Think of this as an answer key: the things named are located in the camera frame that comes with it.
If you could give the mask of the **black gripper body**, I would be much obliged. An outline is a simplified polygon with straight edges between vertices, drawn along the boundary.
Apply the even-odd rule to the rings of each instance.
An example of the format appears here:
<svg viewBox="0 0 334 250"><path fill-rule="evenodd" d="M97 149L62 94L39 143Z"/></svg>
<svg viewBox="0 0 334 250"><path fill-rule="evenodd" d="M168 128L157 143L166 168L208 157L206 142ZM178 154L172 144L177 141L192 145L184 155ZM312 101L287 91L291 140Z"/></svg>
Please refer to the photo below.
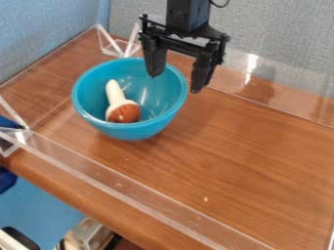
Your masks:
<svg viewBox="0 0 334 250"><path fill-rule="evenodd" d="M156 16L141 14L141 31L138 40L142 36L156 37L160 45L168 50L178 52L196 58L198 54L214 54L216 64L221 64L225 55L225 44L231 37L227 33L216 30L208 22L196 28L182 30L177 23L168 25Z"/></svg>

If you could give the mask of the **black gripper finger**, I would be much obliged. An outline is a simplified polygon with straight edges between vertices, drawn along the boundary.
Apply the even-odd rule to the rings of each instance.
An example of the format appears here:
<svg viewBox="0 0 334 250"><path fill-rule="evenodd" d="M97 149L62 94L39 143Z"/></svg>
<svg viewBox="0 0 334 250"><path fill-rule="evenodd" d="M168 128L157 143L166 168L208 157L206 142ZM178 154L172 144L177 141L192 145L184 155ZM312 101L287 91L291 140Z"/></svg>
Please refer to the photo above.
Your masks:
<svg viewBox="0 0 334 250"><path fill-rule="evenodd" d="M165 68L166 49L160 45L156 37L142 36L141 49L148 75L154 78Z"/></svg>
<svg viewBox="0 0 334 250"><path fill-rule="evenodd" d="M190 92L198 93L208 84L216 66L214 54L198 54L193 63Z"/></svg>

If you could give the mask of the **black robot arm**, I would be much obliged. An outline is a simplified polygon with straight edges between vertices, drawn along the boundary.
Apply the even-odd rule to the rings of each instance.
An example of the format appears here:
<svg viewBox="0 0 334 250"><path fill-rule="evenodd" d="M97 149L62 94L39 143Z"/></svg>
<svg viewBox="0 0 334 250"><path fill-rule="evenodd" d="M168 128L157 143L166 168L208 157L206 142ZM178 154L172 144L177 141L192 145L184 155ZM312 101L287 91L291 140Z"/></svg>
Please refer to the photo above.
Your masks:
<svg viewBox="0 0 334 250"><path fill-rule="evenodd" d="M208 85L216 65L224 62L225 44L231 37L209 26L209 7L224 8L210 0L166 0L165 20L152 20L148 13L138 16L145 71L158 76L166 63L166 51L194 58L190 92L197 93Z"/></svg>

